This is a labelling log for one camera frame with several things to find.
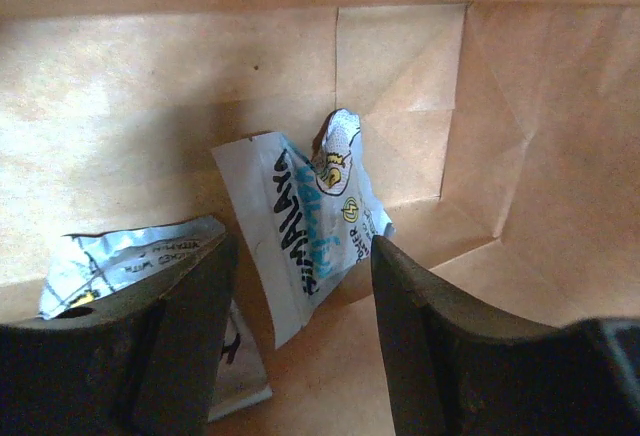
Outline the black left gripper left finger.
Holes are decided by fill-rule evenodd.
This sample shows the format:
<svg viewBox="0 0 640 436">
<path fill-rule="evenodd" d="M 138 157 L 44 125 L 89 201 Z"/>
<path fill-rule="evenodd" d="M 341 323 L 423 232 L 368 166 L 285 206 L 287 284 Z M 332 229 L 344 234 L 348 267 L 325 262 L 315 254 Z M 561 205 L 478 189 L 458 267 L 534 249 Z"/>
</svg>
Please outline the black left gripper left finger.
<svg viewBox="0 0 640 436">
<path fill-rule="evenodd" d="M 51 319 L 1 328 L 5 435 L 200 435 L 213 400 L 238 244 Z"/>
</svg>

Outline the red brown paper bag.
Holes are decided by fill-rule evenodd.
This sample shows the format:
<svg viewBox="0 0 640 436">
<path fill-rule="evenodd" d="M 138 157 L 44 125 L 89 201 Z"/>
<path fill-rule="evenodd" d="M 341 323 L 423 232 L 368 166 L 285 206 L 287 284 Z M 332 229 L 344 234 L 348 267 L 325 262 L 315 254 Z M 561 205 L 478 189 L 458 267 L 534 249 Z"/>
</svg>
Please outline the red brown paper bag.
<svg viewBox="0 0 640 436">
<path fill-rule="evenodd" d="M 1 317 L 64 234 L 212 213 L 214 147 L 336 108 L 395 243 L 561 326 L 639 313 L 639 0 L 1 0 Z"/>
</svg>

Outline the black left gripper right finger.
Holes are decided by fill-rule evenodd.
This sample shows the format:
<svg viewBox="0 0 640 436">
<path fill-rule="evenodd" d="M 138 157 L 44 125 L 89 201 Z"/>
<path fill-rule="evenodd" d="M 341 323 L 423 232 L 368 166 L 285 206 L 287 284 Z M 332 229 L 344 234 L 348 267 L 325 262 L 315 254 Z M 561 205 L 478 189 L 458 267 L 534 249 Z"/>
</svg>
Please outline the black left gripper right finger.
<svg viewBox="0 0 640 436">
<path fill-rule="evenodd" d="M 635 435 L 639 322 L 561 328 L 491 306 L 385 237 L 371 271 L 399 435 Z"/>
</svg>

